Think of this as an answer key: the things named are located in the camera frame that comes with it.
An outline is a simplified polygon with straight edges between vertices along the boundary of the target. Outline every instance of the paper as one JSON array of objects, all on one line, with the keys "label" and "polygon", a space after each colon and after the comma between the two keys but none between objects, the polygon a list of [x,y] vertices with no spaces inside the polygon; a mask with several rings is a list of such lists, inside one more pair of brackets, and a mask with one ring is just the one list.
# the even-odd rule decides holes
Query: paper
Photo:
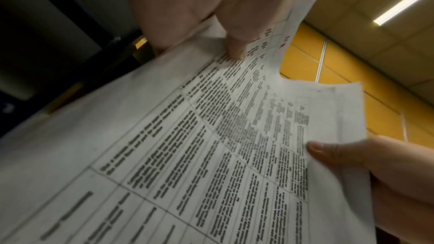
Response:
[{"label": "paper", "polygon": [[2,140],[2,243],[374,243],[369,177],[308,140],[364,138],[359,84],[280,78],[315,0],[224,51],[215,18],[157,60]]}]

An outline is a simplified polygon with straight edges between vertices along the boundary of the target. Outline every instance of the fluorescent light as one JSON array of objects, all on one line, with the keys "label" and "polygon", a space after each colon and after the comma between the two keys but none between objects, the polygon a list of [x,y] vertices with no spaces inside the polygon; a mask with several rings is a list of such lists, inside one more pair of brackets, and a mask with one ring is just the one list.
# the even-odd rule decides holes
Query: fluorescent light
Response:
[{"label": "fluorescent light", "polygon": [[383,13],[378,17],[374,22],[378,24],[379,26],[383,25],[387,21],[389,21],[391,18],[402,12],[403,10],[407,9],[408,7],[412,6],[414,3],[416,3],[419,0],[403,0],[400,3],[393,6],[390,10]]}]

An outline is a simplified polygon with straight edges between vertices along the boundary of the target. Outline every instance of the ceiling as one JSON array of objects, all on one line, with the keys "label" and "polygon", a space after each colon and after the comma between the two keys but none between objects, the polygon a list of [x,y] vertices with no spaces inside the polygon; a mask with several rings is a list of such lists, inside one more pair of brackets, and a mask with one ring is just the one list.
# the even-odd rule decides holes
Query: ceiling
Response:
[{"label": "ceiling", "polygon": [[434,0],[420,0],[382,26],[401,0],[317,0],[306,21],[434,104]]}]

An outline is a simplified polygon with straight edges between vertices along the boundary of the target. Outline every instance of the yellow wall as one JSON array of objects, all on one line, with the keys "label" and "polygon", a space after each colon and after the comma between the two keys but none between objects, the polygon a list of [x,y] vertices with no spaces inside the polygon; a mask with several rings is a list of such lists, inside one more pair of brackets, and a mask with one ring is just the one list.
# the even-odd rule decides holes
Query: yellow wall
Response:
[{"label": "yellow wall", "polygon": [[[280,73],[315,81],[325,38],[305,24],[285,54]],[[320,83],[361,82],[367,135],[390,136],[434,148],[434,109],[344,49],[327,41]]]}]

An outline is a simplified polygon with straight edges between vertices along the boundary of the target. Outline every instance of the light fixture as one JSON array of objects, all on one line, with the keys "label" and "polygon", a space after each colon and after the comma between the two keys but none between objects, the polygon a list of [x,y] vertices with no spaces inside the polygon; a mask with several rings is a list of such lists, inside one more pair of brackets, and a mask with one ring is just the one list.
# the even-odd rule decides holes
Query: light fixture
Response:
[{"label": "light fixture", "polygon": [[419,0],[402,0],[400,3],[396,4],[390,10],[383,13],[376,20],[374,20],[375,24],[377,24],[379,26],[383,25],[384,23],[389,21],[391,18],[393,18],[397,14],[401,13],[403,10],[412,6],[417,1],[419,1]]}]

